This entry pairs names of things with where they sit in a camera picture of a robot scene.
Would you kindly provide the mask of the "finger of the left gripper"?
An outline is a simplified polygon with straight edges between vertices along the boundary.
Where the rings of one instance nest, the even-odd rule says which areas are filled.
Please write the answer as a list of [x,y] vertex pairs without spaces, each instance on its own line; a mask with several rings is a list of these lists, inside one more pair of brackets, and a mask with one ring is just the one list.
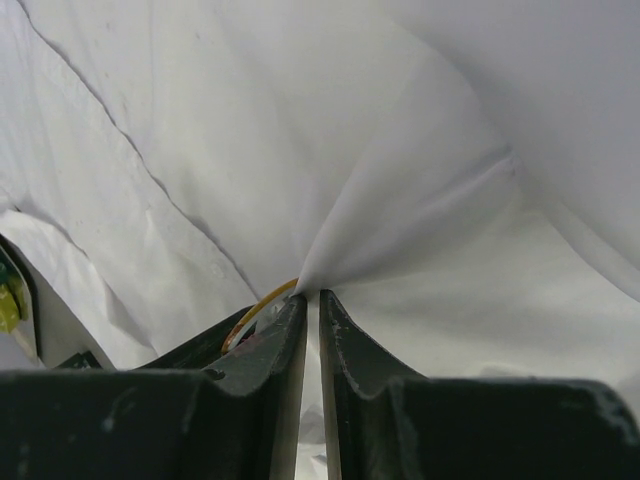
[[210,373],[225,373],[220,366],[223,357],[222,346],[232,328],[249,312],[252,305],[247,306],[220,323],[206,329],[192,339],[182,343],[161,357],[146,362],[138,367],[116,368],[109,367],[106,361],[100,361],[89,350],[73,354],[62,363],[53,367],[54,370],[104,370],[108,372],[128,372],[135,370],[202,370]]

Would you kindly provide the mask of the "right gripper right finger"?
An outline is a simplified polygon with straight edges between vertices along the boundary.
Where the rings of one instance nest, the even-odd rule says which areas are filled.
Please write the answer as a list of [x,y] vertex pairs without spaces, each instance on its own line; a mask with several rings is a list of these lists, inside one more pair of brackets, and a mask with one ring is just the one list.
[[319,297],[332,479],[635,479],[639,428],[600,382],[430,378]]

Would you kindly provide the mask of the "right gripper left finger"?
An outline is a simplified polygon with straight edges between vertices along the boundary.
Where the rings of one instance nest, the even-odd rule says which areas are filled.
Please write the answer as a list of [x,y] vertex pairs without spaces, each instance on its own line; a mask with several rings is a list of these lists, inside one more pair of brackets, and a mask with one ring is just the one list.
[[5,479],[291,479],[307,303],[201,369],[1,376]]

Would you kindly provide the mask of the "round gold orange brooch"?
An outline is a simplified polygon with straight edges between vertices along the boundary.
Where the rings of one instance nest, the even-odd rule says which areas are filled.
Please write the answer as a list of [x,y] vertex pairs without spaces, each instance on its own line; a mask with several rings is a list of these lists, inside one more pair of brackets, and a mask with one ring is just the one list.
[[244,335],[248,333],[262,318],[267,318],[265,311],[280,301],[288,298],[296,289],[299,279],[294,278],[277,287],[252,306],[234,325],[222,343],[221,354],[226,355],[235,349]]

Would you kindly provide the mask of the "white shirt garment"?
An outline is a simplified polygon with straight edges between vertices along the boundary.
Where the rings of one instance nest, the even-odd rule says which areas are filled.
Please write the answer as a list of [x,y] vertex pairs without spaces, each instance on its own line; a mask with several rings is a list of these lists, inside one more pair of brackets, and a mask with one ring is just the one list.
[[5,1],[1,230],[119,368],[297,279],[637,404],[639,5]]

